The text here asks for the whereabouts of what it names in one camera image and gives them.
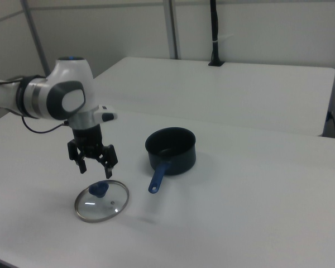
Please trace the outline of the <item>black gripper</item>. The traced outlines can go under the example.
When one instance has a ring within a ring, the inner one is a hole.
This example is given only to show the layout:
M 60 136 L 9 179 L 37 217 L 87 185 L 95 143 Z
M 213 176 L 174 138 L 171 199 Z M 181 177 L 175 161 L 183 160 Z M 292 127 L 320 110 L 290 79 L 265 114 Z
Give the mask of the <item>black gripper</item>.
M 103 146 L 101 126 L 72 131 L 74 139 L 68 142 L 68 154 L 69 159 L 79 166 L 80 173 L 84 174 L 87 170 L 85 157 L 97 158 L 104 167 L 106 179 L 110 179 L 118 159 L 113 145 Z

